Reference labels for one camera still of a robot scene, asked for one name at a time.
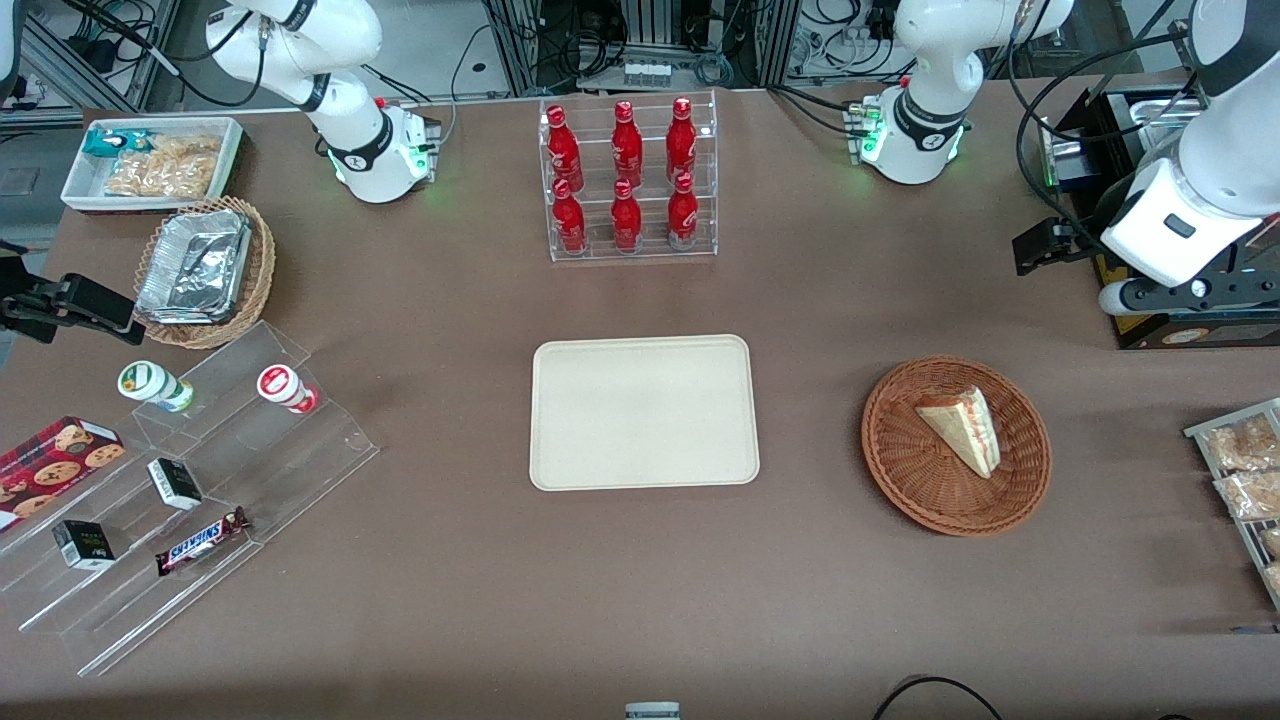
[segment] aluminum foil container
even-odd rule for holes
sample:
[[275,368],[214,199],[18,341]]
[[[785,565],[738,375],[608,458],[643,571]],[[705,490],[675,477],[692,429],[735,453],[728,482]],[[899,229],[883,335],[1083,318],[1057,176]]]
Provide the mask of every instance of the aluminum foil container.
[[252,231],[248,218],[234,210],[165,220],[138,292],[138,314],[165,325],[230,320]]

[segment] red and white cup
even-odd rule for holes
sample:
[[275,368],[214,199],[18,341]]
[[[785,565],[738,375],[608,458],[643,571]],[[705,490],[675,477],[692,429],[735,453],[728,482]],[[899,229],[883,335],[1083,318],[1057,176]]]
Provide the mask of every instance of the red and white cup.
[[320,404],[320,391],[303,383],[288,365],[271,365],[262,370],[257,377],[257,393],[297,415],[310,413]]

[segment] wicker basket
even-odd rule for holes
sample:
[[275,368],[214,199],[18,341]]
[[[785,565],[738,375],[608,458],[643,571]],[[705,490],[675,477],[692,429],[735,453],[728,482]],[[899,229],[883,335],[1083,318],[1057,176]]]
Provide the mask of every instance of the wicker basket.
[[[262,215],[252,205],[237,197],[219,197],[184,208],[182,214],[211,213],[214,210],[236,210],[253,223],[253,236],[250,238],[248,260],[244,263],[244,277],[241,281],[239,297],[237,299],[236,314],[230,320],[220,325],[148,325],[147,337],[165,345],[178,345],[188,350],[210,350],[238,338],[248,332],[262,307],[266,305],[266,296],[271,292],[271,273],[275,272],[275,241],[271,238],[271,228],[266,227]],[[151,254],[156,249],[156,240],[160,237],[160,228],[151,233],[151,241],[142,251],[142,261],[133,274],[133,292],[142,291],[142,281],[147,277],[147,268],[151,266]],[[137,313],[134,319],[141,320]]]
[[[978,386],[1000,442],[991,479],[969,469],[915,413],[927,396]],[[993,536],[1030,516],[1044,498],[1052,456],[1048,433],[1027,396],[1000,373],[933,355],[881,378],[863,411],[863,455],[872,477],[902,512],[952,536]]]

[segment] packaged bread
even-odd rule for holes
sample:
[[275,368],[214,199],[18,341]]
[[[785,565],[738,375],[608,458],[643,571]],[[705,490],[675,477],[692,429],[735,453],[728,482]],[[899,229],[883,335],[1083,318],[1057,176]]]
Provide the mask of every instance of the packaged bread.
[[940,395],[915,411],[974,473],[991,478],[1000,465],[1000,443],[987,398],[974,386],[959,395]]
[[1262,544],[1267,546],[1271,557],[1280,557],[1280,528],[1271,528],[1262,533]]
[[154,135],[150,150],[123,150],[106,178],[109,195],[196,200],[209,192],[221,140]]
[[1247,470],[1213,483],[1238,520],[1280,518],[1280,470]]
[[1266,470],[1280,465],[1280,438],[1266,415],[1253,415],[1204,433],[1210,455],[1224,471]]
[[1271,592],[1280,594],[1280,562],[1272,562],[1263,568],[1262,579],[1266,580]]

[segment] yogurt bottle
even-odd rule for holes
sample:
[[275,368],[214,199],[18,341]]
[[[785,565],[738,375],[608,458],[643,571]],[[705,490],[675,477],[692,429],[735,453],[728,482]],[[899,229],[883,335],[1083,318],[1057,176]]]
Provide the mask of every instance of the yogurt bottle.
[[303,383],[288,365],[271,365],[262,370],[257,377],[257,393],[297,415],[315,410],[320,401],[320,392]]
[[196,397],[191,383],[179,380],[173,373],[150,360],[125,365],[115,380],[115,387],[129,400],[152,402],[168,413],[182,413]]

